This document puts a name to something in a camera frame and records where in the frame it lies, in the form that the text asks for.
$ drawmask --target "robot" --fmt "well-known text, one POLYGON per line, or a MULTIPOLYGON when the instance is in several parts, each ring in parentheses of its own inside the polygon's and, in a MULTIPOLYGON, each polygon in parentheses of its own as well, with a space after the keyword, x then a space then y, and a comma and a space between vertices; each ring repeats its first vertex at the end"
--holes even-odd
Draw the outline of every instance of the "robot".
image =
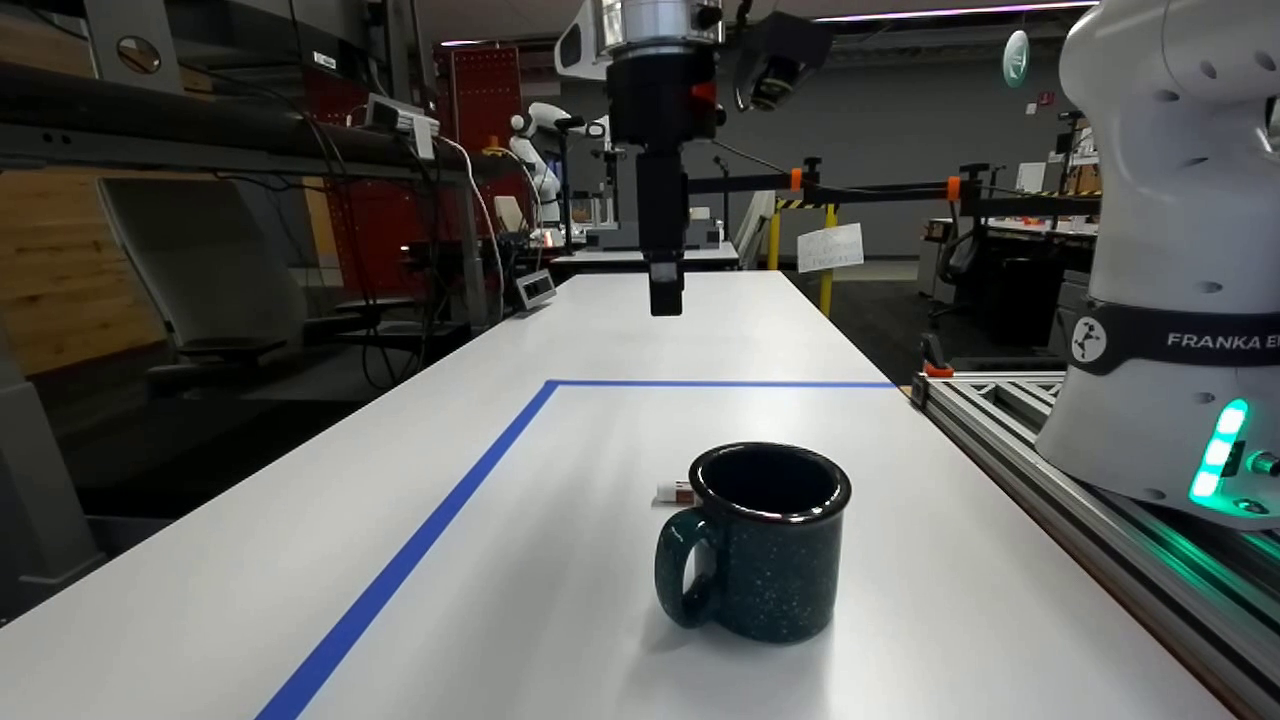
MULTIPOLYGON (((1092 307, 1036 452, 1059 472, 1232 528, 1280 528, 1277 0, 1100 0, 1064 89, 1105 162, 1092 307)), ((608 82, 641 150, 653 316, 679 316, 679 145, 717 131, 720 8, 589 0, 554 74, 608 82)))
POLYGON ((508 158, 525 170, 537 225, 558 225, 558 178, 530 150, 530 136, 537 131, 563 131, 566 124, 575 124, 571 111, 563 111, 554 105, 527 105, 525 116, 511 116, 508 158))
POLYGON ((1036 452, 1228 528, 1280 528, 1277 27, 1270 0, 1100 0, 1059 65, 1109 197, 1036 452))
POLYGON ((717 136, 725 13, 693 0, 583 0, 554 40, 554 74, 608 84, 610 145, 636 150, 649 311, 682 307, 686 178, 679 145, 717 136))

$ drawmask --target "workbench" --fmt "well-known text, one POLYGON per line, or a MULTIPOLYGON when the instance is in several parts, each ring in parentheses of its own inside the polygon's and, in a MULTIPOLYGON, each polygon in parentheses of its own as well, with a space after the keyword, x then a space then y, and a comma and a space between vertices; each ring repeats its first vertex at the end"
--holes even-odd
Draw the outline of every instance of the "workbench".
POLYGON ((0 715, 1225 715, 784 282, 575 276, 0 634, 0 715), (844 464, 837 621, 657 608, 661 485, 725 441, 844 464))

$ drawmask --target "mug handle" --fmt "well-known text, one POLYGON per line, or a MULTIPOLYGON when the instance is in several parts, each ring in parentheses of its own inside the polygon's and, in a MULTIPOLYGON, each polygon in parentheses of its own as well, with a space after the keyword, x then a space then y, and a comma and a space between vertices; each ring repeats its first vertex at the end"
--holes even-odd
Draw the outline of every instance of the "mug handle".
POLYGON ((720 554, 713 526, 696 509, 682 509, 668 518, 653 562, 657 602, 682 627, 705 625, 717 612, 717 573, 696 577, 682 591, 682 566, 696 544, 713 544, 713 554, 720 554))

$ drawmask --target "ceiling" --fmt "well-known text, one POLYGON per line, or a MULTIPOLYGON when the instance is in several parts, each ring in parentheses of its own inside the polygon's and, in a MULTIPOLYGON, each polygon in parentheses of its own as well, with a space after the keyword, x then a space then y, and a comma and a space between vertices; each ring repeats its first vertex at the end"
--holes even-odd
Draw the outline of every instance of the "ceiling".
MULTIPOLYGON (((416 0, 429 40, 527 40, 558 38, 583 0, 416 0)), ((753 18, 847 18, 847 13, 925 13, 925 8, 999 8, 999 0, 754 0, 753 18)))

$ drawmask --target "mug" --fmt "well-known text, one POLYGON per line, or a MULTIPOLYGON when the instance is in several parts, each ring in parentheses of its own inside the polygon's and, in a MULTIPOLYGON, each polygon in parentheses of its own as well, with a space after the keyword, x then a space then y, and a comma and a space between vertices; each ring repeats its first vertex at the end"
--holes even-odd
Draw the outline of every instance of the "mug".
POLYGON ((657 541, 657 595, 682 625, 795 644, 832 625, 847 475, 793 445, 720 445, 693 461, 696 509, 657 541))

